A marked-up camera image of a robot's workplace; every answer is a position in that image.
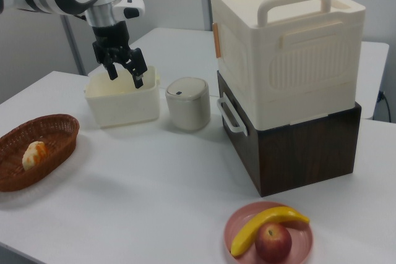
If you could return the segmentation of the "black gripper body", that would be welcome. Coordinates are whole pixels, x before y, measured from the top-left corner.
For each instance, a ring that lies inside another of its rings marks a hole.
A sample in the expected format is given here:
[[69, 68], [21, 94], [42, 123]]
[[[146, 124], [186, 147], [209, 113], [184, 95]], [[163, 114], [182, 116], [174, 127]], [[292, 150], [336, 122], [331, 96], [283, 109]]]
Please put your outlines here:
[[93, 50], [99, 64], [126, 64], [129, 59], [129, 32], [125, 21], [107, 27], [93, 27]]

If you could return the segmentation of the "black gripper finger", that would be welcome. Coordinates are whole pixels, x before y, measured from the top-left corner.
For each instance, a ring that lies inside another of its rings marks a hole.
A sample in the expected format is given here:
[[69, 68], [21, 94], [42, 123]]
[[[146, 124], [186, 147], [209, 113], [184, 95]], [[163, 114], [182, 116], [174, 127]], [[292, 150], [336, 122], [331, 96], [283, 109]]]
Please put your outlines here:
[[135, 87], [141, 88], [144, 85], [143, 76], [147, 71], [147, 65], [140, 48], [127, 51], [127, 61], [124, 67], [132, 75]]
[[118, 78], [118, 73], [117, 70], [115, 68], [113, 59], [111, 56], [106, 55], [104, 58], [104, 67], [108, 72], [109, 78], [110, 80], [115, 80], [116, 78]]

